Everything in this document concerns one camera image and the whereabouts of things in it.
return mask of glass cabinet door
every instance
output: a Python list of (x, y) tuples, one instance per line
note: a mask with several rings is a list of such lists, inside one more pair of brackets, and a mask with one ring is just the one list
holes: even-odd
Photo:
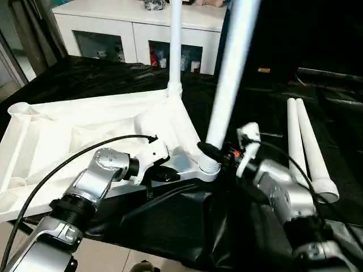
[[(170, 43), (162, 41), (149, 41), (150, 64), (154, 67), (168, 68)], [(203, 47), (193, 45), (181, 45), (180, 70), (200, 72)]]
[(82, 57), (125, 62), (120, 36), (73, 31)]

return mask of black cloth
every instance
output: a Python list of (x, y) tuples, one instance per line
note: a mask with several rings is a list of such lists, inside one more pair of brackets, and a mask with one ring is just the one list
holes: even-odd
[[(212, 76), (184, 73), (181, 81), (183, 103), (199, 137), (204, 140), (217, 80)], [(167, 70), (68, 57), (0, 104), (0, 134), (10, 119), (8, 107), (17, 102), (37, 104), (159, 90), (166, 88), (167, 82)], [(287, 151), (286, 100), (302, 97), (327, 168), (340, 193), (334, 205), (349, 223), (363, 225), (361, 94), (285, 84), (262, 85), (241, 85), (226, 140), (236, 145), (236, 128), (253, 121), (260, 126), (262, 140)], [(283, 156), (266, 147), (260, 148), (258, 157), (288, 165)], [(258, 266), (271, 268), (270, 262), (284, 264), (290, 248), (273, 212), (269, 207), (251, 203), (248, 196), (242, 197), (243, 191), (234, 190), (233, 181), (233, 176), (222, 174), (213, 185), (187, 188), (173, 195), (172, 200), (168, 198), (149, 211), (140, 210), (139, 214), (126, 218), (123, 211), (145, 204), (145, 196), (138, 192), (123, 199), (111, 199), (100, 208), (96, 221), (113, 220), (112, 231), (90, 237), (209, 270), (236, 268), (240, 261), (257, 265), (256, 256), (266, 260)], [(165, 186), (155, 195), (167, 189)], [(109, 207), (117, 207), (117, 212), (110, 212)], [(326, 218), (337, 220), (326, 207), (323, 213)]]

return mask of pvc pipe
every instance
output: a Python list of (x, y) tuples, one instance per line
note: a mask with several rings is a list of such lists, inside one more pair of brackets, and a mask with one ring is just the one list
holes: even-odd
[[(207, 143), (221, 148), (234, 107), (244, 65), (255, 28), (260, 0), (235, 0), (231, 8), (230, 27), (223, 54), (222, 69), (209, 123)], [(218, 172), (220, 165), (202, 154), (199, 167), (208, 173)]]
[(330, 179), (328, 169), (325, 165), (323, 155), (320, 151), (313, 128), (307, 115), (304, 102), (297, 99), (297, 114), (301, 136), (309, 165), (311, 181), (316, 193), (333, 203), (339, 199), (339, 192), (335, 183)]
[[(288, 99), (288, 142), (289, 142), (289, 155), (293, 158), (301, 169), (306, 172), (304, 149), (302, 147), (302, 140), (299, 127), (299, 119), (297, 116), (296, 101), (294, 98)], [(296, 177), (297, 181), (305, 187), (308, 187), (303, 175), (296, 168), (296, 166), (289, 161), (289, 168), (291, 173)]]
[(168, 95), (182, 94), (180, 59), (182, 54), (182, 0), (172, 0), (170, 27), (170, 70)]

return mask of red bottle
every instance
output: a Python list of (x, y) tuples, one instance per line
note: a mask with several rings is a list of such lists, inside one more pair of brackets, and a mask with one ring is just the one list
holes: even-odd
[(152, 67), (158, 67), (158, 58), (155, 55), (153, 46), (150, 46), (150, 62)]

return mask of white cabinet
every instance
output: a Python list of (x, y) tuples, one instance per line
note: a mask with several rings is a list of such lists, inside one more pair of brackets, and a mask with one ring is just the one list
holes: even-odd
[[(153, 41), (170, 43), (170, 27), (133, 23), (133, 29), (138, 62), (150, 64), (150, 45)], [(195, 60), (201, 61), (200, 73), (213, 75), (220, 37), (218, 32), (182, 28), (181, 51), (184, 45), (199, 47), (201, 60), (198, 57)]]
[(137, 62), (131, 22), (55, 14), (68, 54)]
[[(190, 58), (201, 62), (203, 74), (214, 73), (225, 12), (225, 7), (182, 7), (181, 49), (193, 52)], [(53, 13), (66, 49), (74, 56), (149, 65), (150, 45), (170, 42), (170, 5), (147, 11), (138, 0), (73, 0)]]

